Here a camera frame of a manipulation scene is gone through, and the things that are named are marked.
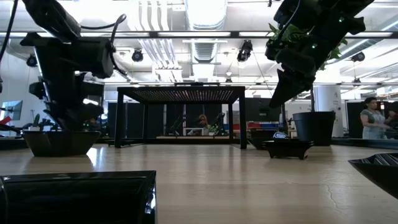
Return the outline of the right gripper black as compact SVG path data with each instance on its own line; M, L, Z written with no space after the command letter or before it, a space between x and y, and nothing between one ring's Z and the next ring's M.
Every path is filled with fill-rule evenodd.
M332 58L346 34L364 32L364 18L357 15L374 0L278 0L277 27L266 42L265 56L279 64L278 84L269 102L281 106L309 91L316 72Z

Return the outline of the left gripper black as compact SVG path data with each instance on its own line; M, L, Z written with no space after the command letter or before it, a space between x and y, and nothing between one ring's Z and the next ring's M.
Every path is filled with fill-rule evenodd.
M81 131L85 121L103 114L101 106L82 103L90 88L76 72L109 78L113 74L109 39L79 37L64 43L54 37L41 37L30 32L20 44L35 50L44 91L42 97L48 102L45 103L45 113L62 130Z

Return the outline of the black wavy square plate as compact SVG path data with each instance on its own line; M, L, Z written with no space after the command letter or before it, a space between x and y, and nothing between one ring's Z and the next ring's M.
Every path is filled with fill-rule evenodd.
M98 131L24 131L22 133L35 157L85 155L99 136Z

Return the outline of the black leaf-shaped plate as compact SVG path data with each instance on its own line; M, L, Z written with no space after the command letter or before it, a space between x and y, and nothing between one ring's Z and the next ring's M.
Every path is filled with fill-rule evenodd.
M348 162L365 178L398 199L398 152L375 154Z

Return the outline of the person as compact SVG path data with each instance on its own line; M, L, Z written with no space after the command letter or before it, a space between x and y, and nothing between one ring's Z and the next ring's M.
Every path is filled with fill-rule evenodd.
M203 135L208 136L210 132L210 125L208 124L208 119L204 114L199 115L197 118L197 123L203 128Z
M388 139L398 139L398 112L389 110L389 117L386 119L386 124L390 129L386 130L386 137Z
M101 125L96 118L91 118L83 124L83 129L85 131L101 131Z
M395 114L388 118L377 109L377 99L375 97L366 98L364 101L365 109L360 113L360 120L363 125L363 139L387 139L386 130L392 129L389 123Z

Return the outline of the black screen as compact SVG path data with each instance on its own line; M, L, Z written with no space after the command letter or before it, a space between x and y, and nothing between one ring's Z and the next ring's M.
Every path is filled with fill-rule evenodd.
M246 98L246 121L279 121L281 106L271 108L270 98Z

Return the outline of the white round column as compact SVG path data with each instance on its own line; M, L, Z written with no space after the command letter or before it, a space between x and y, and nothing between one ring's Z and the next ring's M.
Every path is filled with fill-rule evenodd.
M313 93L315 97L315 111L335 112L332 136L334 138L343 137L343 106L340 86L315 86Z

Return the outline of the green plant in black pot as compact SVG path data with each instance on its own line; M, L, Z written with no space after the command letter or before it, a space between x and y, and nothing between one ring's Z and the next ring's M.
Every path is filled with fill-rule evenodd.
M314 76L335 54L348 30L344 23L298 26L287 23L279 26L276 35L267 42L266 57L280 64L278 70ZM330 142L334 112L303 112L293 115L297 135L301 141Z

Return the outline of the black partition panel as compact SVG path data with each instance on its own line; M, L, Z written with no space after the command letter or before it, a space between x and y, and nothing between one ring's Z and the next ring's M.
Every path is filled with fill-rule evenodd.
M347 113L348 113L348 131L349 136L352 138L361 138L363 133L363 125L360 120L360 113L365 109L365 104L363 103L348 103Z
M108 103L108 127L109 136L114 137L116 124L116 102ZM144 118L144 105L140 103L123 103L125 114L125 130L124 138L141 138ZM148 127L147 137L156 138L163 135L164 132L164 106L149 105L148 106Z

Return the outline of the grey desk monitor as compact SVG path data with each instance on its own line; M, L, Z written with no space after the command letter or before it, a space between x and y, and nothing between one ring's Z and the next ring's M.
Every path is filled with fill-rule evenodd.
M21 118L23 101L5 101L0 106L0 120L10 117L12 121L18 121Z

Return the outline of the black perforated metal stand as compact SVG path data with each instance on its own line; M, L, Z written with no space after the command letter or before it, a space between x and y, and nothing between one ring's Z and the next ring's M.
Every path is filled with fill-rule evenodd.
M159 141L149 141L147 139L148 127L148 106L149 105L191 105L191 104L208 104L208 105L228 105L228 111L233 110L233 103L239 101L239 139L233 137L233 125L229 124L228 139L206 139L204 144L234 144L240 143L240 149L247 148L246 136L246 111L245 111L245 87L244 86L219 86L219 85L198 85L183 86L181 83L175 86L120 86L117 88L117 107L116 107L116 124L114 140L126 139L122 137L125 130L123 103L124 97L127 96L138 103L144 105L144 118L142 137L137 143L148 144L167 144L172 143L169 139L161 139Z

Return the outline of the black metal rig frame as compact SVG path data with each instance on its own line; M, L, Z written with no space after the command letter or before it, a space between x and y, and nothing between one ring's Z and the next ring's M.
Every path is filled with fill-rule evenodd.
M117 39L218 39L218 40L227 40L227 39L269 39L271 38L272 31L180 31L180 30L172 30L172 31L121 31L116 34ZM27 31L23 32L11 32L9 38L10 39L21 39L25 37ZM110 37L111 31L104 32L83 32L83 37ZM365 31L358 33L357 35L348 34L345 37L346 39L363 39L363 40L386 40L386 39L396 39L398 40L398 31ZM144 85L144 86L166 86L166 85L175 85L172 82L133 82L133 81L125 81L125 82L109 82L105 81L104 84L106 86L131 86L131 85ZM276 83L271 82L242 82L238 84L234 83L220 83L220 85L242 85L242 86L252 86L252 85L276 85ZM344 82L334 82L334 83L317 83L314 85L337 85L337 86L360 86L360 85L372 85L372 86L393 86L398 85L398 83L386 83L386 82L373 82L373 83L344 83ZM386 149L398 149L398 143L393 143L392 140L385 140L382 142L381 140L372 140L366 142L366 140L359 140L353 138L332 138L332 144L336 145L345 145L345 146L358 146L358 147L380 147Z

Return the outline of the silver ventilation duct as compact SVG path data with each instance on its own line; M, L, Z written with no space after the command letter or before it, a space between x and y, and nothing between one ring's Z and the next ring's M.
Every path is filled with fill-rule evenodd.
M184 0L188 30L222 30L226 19L228 0ZM204 39L191 44L192 74L199 82L209 81L214 73L218 43Z

